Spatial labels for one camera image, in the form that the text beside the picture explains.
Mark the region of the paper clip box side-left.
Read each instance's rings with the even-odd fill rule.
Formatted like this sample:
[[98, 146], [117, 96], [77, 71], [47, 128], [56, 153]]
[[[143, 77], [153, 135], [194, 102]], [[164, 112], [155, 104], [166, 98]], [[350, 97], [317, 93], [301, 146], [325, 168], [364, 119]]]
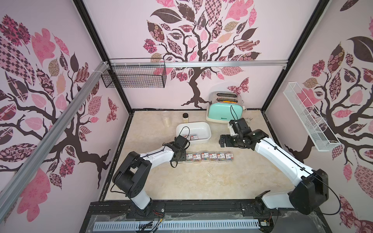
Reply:
[[193, 162], [194, 163], [201, 163], [202, 162], [202, 157], [199, 152], [193, 153]]

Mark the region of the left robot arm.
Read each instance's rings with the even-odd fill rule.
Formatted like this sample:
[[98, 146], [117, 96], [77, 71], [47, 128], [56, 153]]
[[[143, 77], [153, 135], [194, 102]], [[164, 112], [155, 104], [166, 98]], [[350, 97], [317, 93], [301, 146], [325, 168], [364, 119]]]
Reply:
[[185, 161], [189, 146], [187, 137], [178, 135], [174, 141], [164, 143], [155, 151], [143, 154], [130, 152], [113, 175], [113, 186], [119, 188], [119, 193], [129, 198], [137, 209], [149, 210], [152, 199], [146, 193], [144, 186], [151, 169], [165, 163], [176, 168], [180, 161]]

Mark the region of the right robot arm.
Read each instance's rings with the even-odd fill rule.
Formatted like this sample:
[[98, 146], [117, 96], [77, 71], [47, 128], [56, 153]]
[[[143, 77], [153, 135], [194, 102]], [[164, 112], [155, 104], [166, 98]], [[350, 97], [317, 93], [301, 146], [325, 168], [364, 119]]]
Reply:
[[264, 131], [251, 130], [234, 108], [229, 108], [232, 120], [228, 123], [230, 133], [221, 135], [222, 148], [251, 149], [275, 165], [293, 184], [289, 191], [264, 191], [255, 198], [259, 214], [272, 209], [295, 209], [304, 215], [316, 211], [329, 199], [334, 190], [328, 185], [328, 175], [322, 169], [314, 170], [296, 160], [277, 145]]

